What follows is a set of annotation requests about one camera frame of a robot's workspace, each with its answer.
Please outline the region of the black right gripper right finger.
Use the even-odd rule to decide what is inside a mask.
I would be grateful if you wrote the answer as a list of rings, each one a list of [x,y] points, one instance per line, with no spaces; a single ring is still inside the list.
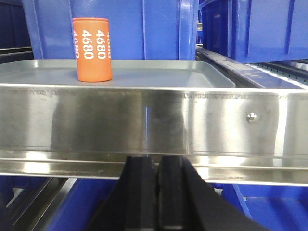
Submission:
[[[266,230],[218,195],[185,157],[162,157],[158,185],[160,231]]]

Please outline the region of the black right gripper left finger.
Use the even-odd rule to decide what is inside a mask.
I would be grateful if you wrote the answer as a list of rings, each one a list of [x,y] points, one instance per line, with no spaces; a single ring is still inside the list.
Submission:
[[[107,200],[87,225],[88,231],[155,231],[156,179],[150,157],[128,157]]]

